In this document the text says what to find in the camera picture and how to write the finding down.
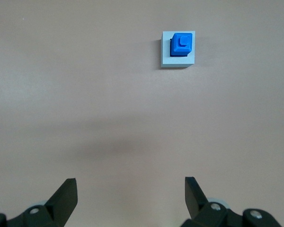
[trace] beige wall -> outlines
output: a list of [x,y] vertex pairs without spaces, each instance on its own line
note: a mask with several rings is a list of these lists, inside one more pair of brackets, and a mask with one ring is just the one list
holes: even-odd
[[284,0],[0,0],[0,212],[76,177],[67,227],[178,227],[185,176],[284,226]]

